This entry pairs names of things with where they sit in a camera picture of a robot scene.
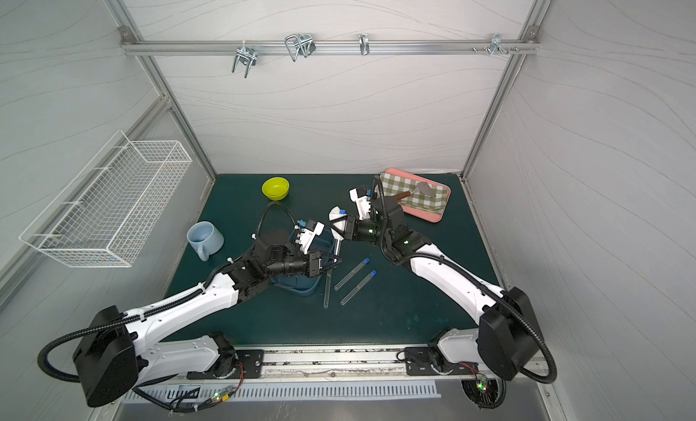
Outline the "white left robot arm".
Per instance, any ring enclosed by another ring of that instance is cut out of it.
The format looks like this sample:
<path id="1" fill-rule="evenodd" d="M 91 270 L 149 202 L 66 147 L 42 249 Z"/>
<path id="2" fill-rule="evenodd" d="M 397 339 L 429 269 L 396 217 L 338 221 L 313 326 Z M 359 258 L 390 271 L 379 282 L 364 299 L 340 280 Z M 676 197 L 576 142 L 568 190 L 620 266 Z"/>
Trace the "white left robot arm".
<path id="1" fill-rule="evenodd" d="M 46 344 L 37 365 L 53 379 L 80 384 L 91 408 L 181 373 L 226 377 L 236 366 L 237 354 L 223 335 L 180 342 L 168 337 L 252 299 L 276 279 L 317 278 L 335 268 L 339 258 L 312 245 L 323 232 L 322 223 L 302 220 L 295 221 L 291 234 L 256 232 L 246 252 L 214 270 L 206 281 L 141 308 L 101 310 L 90 327 Z"/>

